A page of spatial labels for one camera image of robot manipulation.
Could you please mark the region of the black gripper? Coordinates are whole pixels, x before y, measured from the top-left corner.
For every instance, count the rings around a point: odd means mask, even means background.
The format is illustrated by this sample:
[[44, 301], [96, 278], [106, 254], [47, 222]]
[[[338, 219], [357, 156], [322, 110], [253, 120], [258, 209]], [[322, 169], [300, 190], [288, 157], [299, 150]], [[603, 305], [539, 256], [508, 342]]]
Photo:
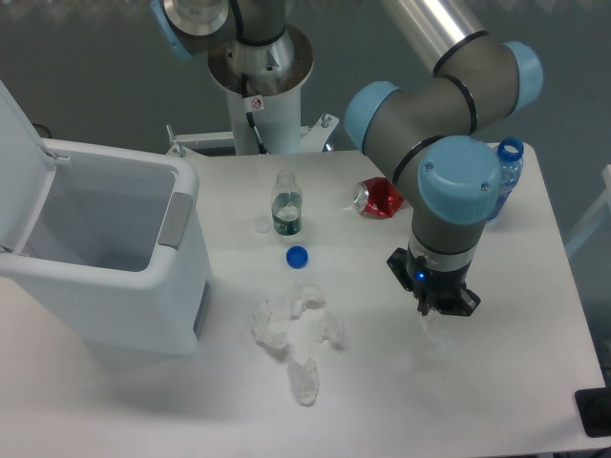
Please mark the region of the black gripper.
[[466, 283], [470, 263], [441, 271], [422, 256], [416, 258], [409, 249], [397, 248], [387, 265], [402, 287], [417, 299], [417, 311], [422, 316], [434, 310], [442, 315], [470, 317], [480, 304], [480, 298]]

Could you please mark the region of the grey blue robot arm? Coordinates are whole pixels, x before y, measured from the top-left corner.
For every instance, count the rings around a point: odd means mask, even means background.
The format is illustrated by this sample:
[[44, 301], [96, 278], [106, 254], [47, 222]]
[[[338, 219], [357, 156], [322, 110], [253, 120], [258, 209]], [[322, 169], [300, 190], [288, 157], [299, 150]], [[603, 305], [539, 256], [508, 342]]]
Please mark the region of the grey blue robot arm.
[[[287, 154], [301, 147], [301, 112], [272, 99], [298, 89], [313, 55], [282, 1], [156, 1], [154, 14], [183, 57], [200, 52], [232, 108], [235, 150]], [[497, 152], [474, 132], [532, 103], [543, 85], [537, 54], [496, 42], [461, 1], [388, 1], [385, 9], [432, 74], [407, 94], [374, 82], [349, 102], [355, 146], [412, 208], [406, 248], [388, 264], [420, 313], [470, 316], [466, 285], [485, 221], [501, 189]]]

